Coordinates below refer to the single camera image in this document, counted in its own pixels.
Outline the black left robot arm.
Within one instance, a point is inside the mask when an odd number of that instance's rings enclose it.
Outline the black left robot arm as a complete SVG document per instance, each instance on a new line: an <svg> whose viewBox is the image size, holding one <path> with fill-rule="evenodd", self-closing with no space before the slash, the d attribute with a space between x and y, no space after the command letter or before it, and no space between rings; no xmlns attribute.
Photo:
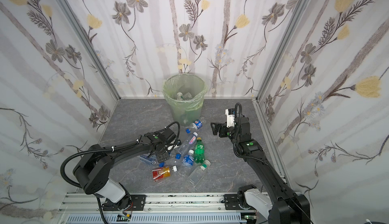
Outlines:
<svg viewBox="0 0 389 224"><path fill-rule="evenodd" d="M180 136L180 124L174 121L162 130L140 135L136 140L108 147L96 144L87 151L76 153L66 158L61 167L60 174L69 184L81 188L87 195L113 199L113 194L102 194L101 190L107 185L110 170L124 161L140 155L155 155L157 162L168 159L170 152L177 146ZM65 172L66 165L73 159L81 157L76 164L73 175L77 181L73 181Z"/></svg>

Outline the clear crushed bottle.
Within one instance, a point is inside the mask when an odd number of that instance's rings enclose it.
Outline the clear crushed bottle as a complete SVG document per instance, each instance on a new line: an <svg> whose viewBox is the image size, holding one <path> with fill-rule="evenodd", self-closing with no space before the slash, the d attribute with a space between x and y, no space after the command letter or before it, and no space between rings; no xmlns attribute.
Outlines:
<svg viewBox="0 0 389 224"><path fill-rule="evenodd" d="M192 99L193 99L193 96L191 95L190 92L187 92L186 94L184 94L184 95L182 96L182 99L185 100L185 101L187 101L187 100L192 100Z"/></svg>

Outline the crushed bottle blue cap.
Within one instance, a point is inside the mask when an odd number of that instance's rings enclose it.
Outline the crushed bottle blue cap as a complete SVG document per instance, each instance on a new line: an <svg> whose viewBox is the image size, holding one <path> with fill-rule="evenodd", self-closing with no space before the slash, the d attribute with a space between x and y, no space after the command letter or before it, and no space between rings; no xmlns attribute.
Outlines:
<svg viewBox="0 0 389 224"><path fill-rule="evenodd" d="M152 165L152 166L158 166L158 167L164 167L165 163L159 163L157 160L157 157L155 155L148 155L148 154L142 154L139 156L139 160L145 164Z"/></svg>

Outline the clear bottle white cap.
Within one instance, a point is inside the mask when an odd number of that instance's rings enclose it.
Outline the clear bottle white cap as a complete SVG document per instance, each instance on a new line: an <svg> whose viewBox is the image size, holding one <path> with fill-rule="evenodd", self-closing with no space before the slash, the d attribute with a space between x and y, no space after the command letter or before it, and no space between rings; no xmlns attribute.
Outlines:
<svg viewBox="0 0 389 224"><path fill-rule="evenodd" d="M211 165L209 160L205 160L202 164L196 167L196 169L189 175L188 182L196 186L206 173L206 170Z"/></svg>

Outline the green bottle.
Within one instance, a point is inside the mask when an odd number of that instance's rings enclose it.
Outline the green bottle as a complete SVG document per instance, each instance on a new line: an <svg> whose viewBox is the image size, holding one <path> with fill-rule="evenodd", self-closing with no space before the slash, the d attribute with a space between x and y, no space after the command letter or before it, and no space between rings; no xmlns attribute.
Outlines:
<svg viewBox="0 0 389 224"><path fill-rule="evenodd" d="M194 149L194 161L195 163L203 164L205 161L205 147L202 142L202 138L198 137Z"/></svg>

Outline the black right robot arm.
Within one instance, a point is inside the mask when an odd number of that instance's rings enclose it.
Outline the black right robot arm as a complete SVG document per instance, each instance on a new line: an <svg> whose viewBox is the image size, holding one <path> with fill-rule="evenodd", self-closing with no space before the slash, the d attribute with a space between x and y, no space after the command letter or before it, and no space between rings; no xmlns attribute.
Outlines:
<svg viewBox="0 0 389 224"><path fill-rule="evenodd" d="M267 191L267 195L263 195L253 185L239 188L239 207L255 209L269 224L313 223L307 197L289 187L270 164L261 145L252 138L249 118L243 115L242 109L242 105L236 103L226 110L225 123L210 124L215 136L231 140L234 154L253 169Z"/></svg>

